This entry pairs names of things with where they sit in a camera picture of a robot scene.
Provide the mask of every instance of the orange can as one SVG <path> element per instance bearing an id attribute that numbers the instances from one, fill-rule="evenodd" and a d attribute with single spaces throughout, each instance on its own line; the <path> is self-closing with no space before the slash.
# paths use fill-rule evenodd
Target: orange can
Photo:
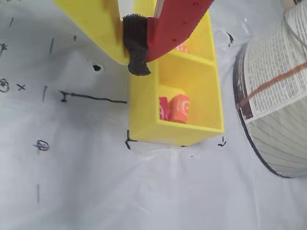
<path id="1" fill-rule="evenodd" d="M 184 123 L 188 121 L 189 114 L 189 97 L 183 94 L 175 96 L 170 102 L 169 121 Z"/>

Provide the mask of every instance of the white cloth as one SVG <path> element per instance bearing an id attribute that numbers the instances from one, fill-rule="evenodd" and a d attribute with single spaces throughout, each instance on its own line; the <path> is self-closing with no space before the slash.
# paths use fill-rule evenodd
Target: white cloth
<path id="1" fill-rule="evenodd" d="M 131 142 L 130 151 L 129 105 L 69 95 L 63 103 L 59 92 L 128 100 L 125 68 L 51 0 L 0 0 L 0 79 L 10 87 L 0 92 L 0 230 L 306 229 L 307 178 L 262 165 L 232 88 L 240 45 L 281 12 L 275 0 L 216 0 L 226 133 L 188 148 Z M 38 151 L 38 140 L 50 149 Z"/>

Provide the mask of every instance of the white fabric surface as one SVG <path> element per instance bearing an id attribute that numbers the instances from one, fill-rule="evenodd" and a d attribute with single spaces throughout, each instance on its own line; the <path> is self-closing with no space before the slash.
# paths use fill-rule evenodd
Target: white fabric surface
<path id="1" fill-rule="evenodd" d="M 216 0 L 211 18 L 226 133 L 188 148 L 137 142 L 129 151 L 129 105 L 69 96 L 62 103 L 59 92 L 127 100 L 125 68 L 52 1 L 0 0 L 0 43 L 7 45 L 0 79 L 10 84 L 0 92 L 0 229 L 306 229 L 307 178 L 269 172 L 234 106 L 237 51 L 281 12 L 279 0 Z M 230 48 L 225 32 L 234 38 Z M 94 63 L 103 70 L 95 72 Z M 50 149 L 38 154 L 40 139 Z"/>

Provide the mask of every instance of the newspaper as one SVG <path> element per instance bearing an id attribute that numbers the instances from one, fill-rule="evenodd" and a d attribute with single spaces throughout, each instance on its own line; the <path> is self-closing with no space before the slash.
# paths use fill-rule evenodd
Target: newspaper
<path id="1" fill-rule="evenodd" d="M 290 9 L 300 3 L 302 0 L 283 0 L 283 6 L 285 9 Z"/>
<path id="2" fill-rule="evenodd" d="M 307 0 L 286 13 L 292 30 L 307 43 Z M 245 45 L 237 56 L 234 76 L 238 100 L 262 84 L 307 61 L 307 50 L 282 21 L 270 34 Z M 241 108 L 245 121 L 251 122 L 284 108 L 307 96 L 307 69 L 256 94 Z"/>

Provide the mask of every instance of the black marker line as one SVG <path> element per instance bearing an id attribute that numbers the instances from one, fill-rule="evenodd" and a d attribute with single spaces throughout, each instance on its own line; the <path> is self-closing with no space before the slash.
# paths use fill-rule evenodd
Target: black marker line
<path id="1" fill-rule="evenodd" d="M 43 93 L 43 103 L 45 101 L 45 95 L 46 95 L 46 90 L 47 90 L 48 86 L 45 86 L 44 87 L 44 93 Z"/>
<path id="2" fill-rule="evenodd" d="M 8 92 L 10 90 L 9 82 L 3 78 L 0 80 L 0 92 Z"/>
<path id="3" fill-rule="evenodd" d="M 128 148 L 129 150 L 131 150 L 131 147 L 130 147 L 130 145 L 129 145 L 129 142 L 130 142 L 130 141 L 132 141 L 132 142 L 138 142 L 137 140 L 132 140 L 132 139 L 130 138 L 130 131 L 127 130 L 127 140 L 125 140 L 125 144 L 126 144 L 126 146 L 127 146 L 127 148 Z"/>
<path id="4" fill-rule="evenodd" d="M 12 26 L 13 22 L 14 22 L 14 17 L 12 17 L 12 19 L 11 19 L 11 22 L 9 24 L 9 28 Z"/>
<path id="5" fill-rule="evenodd" d="M 50 48 L 49 48 L 49 54 L 52 53 L 53 50 L 53 44 L 54 44 L 54 38 L 51 39 L 51 44 L 50 44 Z"/>
<path id="6" fill-rule="evenodd" d="M 83 95 L 83 94 L 77 94 L 77 93 L 73 93 L 73 92 L 64 92 L 64 91 L 59 91 L 60 93 L 63 94 L 63 99 L 61 100 L 61 102 L 67 102 L 66 96 L 71 96 L 71 97 L 81 97 L 81 98 L 87 98 L 87 99 L 92 99 L 92 100 L 96 100 L 96 101 L 108 101 L 108 102 L 112 102 L 112 103 L 120 103 L 120 104 L 127 104 L 127 101 L 116 101 L 116 100 L 112 100 L 109 98 L 99 98 L 99 97 L 92 97 L 89 95 Z"/>
<path id="7" fill-rule="evenodd" d="M 25 90 L 25 85 L 23 85 L 23 86 L 21 86 L 20 84 L 16 84 L 16 85 L 19 87 L 18 91 Z"/>
<path id="8" fill-rule="evenodd" d="M 4 50 L 8 50 L 8 46 L 5 43 L 0 43 L 0 56 Z"/>
<path id="9" fill-rule="evenodd" d="M 37 203 L 40 203 L 40 192 L 39 192 L 39 184 L 36 185 L 36 193 L 37 193 Z"/>
<path id="10" fill-rule="evenodd" d="M 127 148 L 128 148 L 129 150 L 131 150 L 131 147 L 130 147 L 130 145 L 129 145 L 129 143 L 128 143 L 127 140 L 125 141 L 125 144 L 126 144 Z"/>
<path id="11" fill-rule="evenodd" d="M 217 145 L 220 146 L 220 147 L 224 147 L 226 143 L 227 143 L 227 141 L 224 144 L 217 144 Z"/>

